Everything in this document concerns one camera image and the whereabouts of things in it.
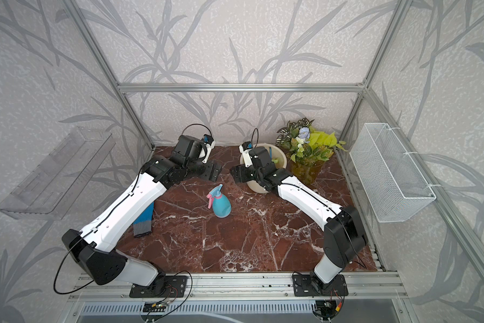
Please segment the teal white spray bottle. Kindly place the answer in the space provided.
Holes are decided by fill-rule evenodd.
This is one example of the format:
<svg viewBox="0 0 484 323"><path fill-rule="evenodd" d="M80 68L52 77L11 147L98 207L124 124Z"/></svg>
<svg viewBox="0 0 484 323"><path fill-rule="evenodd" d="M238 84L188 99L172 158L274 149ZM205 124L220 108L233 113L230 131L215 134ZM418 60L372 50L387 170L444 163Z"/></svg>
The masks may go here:
<svg viewBox="0 0 484 323"><path fill-rule="evenodd" d="M226 218L231 213L231 203L222 192L223 185L214 187L207 195L208 208L211 209L216 217Z"/></svg>

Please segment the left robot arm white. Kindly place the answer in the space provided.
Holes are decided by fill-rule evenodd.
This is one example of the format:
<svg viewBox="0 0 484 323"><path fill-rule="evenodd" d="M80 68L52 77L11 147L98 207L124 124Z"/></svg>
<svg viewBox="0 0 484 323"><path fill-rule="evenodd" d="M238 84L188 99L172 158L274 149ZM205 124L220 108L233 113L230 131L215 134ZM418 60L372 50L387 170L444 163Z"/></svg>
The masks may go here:
<svg viewBox="0 0 484 323"><path fill-rule="evenodd" d="M153 156L131 185L101 215L80 230L68 230L62 241L68 255L98 285L123 281L150 286L158 268L116 249L124 232L172 186L190 178L216 182L222 166L209 160L215 146L211 135L181 135L169 157Z"/></svg>

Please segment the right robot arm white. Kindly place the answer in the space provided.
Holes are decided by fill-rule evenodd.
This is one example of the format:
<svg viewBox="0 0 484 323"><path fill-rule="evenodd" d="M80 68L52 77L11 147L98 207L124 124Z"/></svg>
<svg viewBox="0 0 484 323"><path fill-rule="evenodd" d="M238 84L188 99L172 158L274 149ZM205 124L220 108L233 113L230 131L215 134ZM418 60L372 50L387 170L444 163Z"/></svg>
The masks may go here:
<svg viewBox="0 0 484 323"><path fill-rule="evenodd" d="M236 183L255 181L308 215L324 233L321 258L314 281L325 286L346 268L367 245L362 218L355 207L331 202L317 194L285 168L277 168L266 148L243 143L243 163L230 169Z"/></svg>

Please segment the blue gardening glove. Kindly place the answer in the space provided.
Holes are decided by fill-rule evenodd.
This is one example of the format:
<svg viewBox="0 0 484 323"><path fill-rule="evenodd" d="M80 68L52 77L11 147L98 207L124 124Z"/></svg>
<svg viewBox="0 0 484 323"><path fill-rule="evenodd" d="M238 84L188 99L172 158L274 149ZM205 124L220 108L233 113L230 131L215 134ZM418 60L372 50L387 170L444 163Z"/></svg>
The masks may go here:
<svg viewBox="0 0 484 323"><path fill-rule="evenodd" d="M140 238L152 233L154 203L151 203L133 222L134 238Z"/></svg>

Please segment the cream plastic bucket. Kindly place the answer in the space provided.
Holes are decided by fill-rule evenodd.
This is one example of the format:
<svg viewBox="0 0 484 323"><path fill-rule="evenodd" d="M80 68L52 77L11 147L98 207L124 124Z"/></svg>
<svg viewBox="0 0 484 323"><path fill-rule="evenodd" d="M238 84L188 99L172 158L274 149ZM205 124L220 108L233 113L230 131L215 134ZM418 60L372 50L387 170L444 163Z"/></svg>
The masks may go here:
<svg viewBox="0 0 484 323"><path fill-rule="evenodd" d="M272 158L278 158L279 162L274 164L268 152L269 146L272 147ZM249 152L252 166L255 168L255 180L246 182L247 186L258 194L267 194L271 191L270 179L267 175L273 174L280 168L286 168L287 161L284 152L275 145L268 143L253 144L253 149Z"/></svg>

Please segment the potted artificial plant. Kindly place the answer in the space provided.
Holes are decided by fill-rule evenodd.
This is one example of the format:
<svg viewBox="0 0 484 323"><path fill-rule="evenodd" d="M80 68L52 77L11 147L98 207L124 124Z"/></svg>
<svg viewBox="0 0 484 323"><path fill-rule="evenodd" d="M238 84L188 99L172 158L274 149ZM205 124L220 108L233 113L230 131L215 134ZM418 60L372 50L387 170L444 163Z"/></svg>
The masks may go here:
<svg viewBox="0 0 484 323"><path fill-rule="evenodd" d="M286 151L293 175L303 184L312 184L335 151L345 150L346 142L339 140L335 133L318 131L312 120L301 118L287 122L278 130L275 144Z"/></svg>

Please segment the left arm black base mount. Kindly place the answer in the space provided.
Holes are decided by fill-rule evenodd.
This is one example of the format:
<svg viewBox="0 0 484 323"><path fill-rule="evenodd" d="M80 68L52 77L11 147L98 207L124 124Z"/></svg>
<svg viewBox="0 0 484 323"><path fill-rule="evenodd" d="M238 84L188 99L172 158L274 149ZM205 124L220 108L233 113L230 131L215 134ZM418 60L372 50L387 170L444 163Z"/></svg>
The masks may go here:
<svg viewBox="0 0 484 323"><path fill-rule="evenodd" d="M188 276L179 272L176 275L158 274L149 286L134 284L130 290L130 298L170 297L182 298L188 284Z"/></svg>

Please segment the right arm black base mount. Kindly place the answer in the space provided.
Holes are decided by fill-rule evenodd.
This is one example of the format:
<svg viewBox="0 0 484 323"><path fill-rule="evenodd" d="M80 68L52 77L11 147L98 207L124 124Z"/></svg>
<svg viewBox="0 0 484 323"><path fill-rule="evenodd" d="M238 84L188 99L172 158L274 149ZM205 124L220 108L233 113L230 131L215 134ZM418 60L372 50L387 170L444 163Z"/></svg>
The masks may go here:
<svg viewBox="0 0 484 323"><path fill-rule="evenodd" d="M324 283L313 272L292 274L294 295L296 297L340 296L349 295L345 277L337 274L329 283Z"/></svg>

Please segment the aluminium cage frame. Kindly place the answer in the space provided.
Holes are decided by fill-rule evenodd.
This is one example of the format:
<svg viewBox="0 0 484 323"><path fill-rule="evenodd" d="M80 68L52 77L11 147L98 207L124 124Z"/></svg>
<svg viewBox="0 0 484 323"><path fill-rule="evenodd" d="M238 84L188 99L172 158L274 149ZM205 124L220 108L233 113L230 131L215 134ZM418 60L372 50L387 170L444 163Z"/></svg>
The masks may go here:
<svg viewBox="0 0 484 323"><path fill-rule="evenodd" d="M188 93L188 92L353 92L359 95L355 106L350 113L347 125L351 125L358 111L361 103L367 101L374 110L379 119L396 129L396 136L400 143L407 148L409 156L414 161L414 164L419 168L422 176L429 181L436 190L436 200L434 206L438 210L441 218L448 227L449 232L454 236L454 239L459 243L463 252L466 254L469 262L477 271L478 276L484 283L484 245L480 241L478 235L474 233L471 226L466 222L462 213L457 209L457 206L450 199L448 192L441 188L440 181L437 180L433 172L428 168L423 158L415 150L414 146L407 138L406 134L399 128L398 123L393 118L392 114L386 109L384 103L380 100L376 92L371 88L371 82L376 77L379 66L386 57L387 51L391 48L393 39L399 32L400 26L405 21L405 17L411 1L399 1L393 10L393 17L390 21L384 38L381 40L377 54L372 62L372 67L361 83L127 83L121 85L118 83L113 74L110 64L106 61L103 51L99 48L99 43L94 37L93 33L83 12L79 8L76 1L64 1L64 10L70 21L74 23L79 34L83 38L89 51L98 63L101 71L105 74L106 80L109 83L109 88L112 90L114 98L119 101L124 111L134 123L135 128L141 134L145 144L150 148L153 143L146 132L146 129L141 125L140 119L137 117L133 108L125 97L125 92L173 92L173 93Z"/></svg>

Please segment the clear plastic wall shelf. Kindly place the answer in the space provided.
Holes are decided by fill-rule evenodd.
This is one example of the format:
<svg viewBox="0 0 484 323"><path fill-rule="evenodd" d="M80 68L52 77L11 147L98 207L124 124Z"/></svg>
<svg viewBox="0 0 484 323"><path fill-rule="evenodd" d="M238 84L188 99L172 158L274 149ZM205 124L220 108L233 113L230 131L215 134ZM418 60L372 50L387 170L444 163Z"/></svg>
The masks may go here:
<svg viewBox="0 0 484 323"><path fill-rule="evenodd" d="M110 132L75 127L0 203L0 212L13 219L62 219L114 146Z"/></svg>

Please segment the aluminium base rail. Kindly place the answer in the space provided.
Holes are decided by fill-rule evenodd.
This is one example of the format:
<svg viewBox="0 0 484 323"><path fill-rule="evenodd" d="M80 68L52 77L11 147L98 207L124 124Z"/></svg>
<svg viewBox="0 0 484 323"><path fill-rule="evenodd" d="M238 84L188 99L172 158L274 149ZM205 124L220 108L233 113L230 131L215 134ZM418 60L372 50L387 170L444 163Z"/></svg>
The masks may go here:
<svg viewBox="0 0 484 323"><path fill-rule="evenodd" d="M395 272L347 272L324 294L306 273L180 273L165 293L79 278L60 322L415 322Z"/></svg>

